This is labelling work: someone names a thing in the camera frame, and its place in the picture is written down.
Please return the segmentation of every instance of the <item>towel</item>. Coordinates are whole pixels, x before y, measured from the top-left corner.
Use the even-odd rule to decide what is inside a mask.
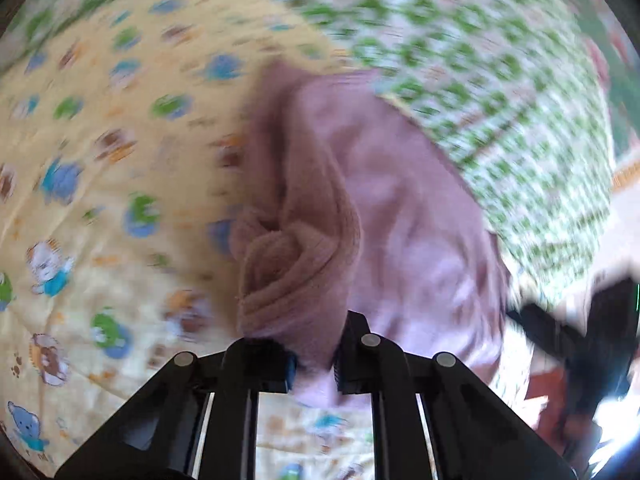
[[[231,235],[239,329],[298,357],[305,404],[344,399],[330,372],[347,310],[406,352],[497,370],[508,272],[482,210],[374,71],[265,68],[246,131],[247,205]]]

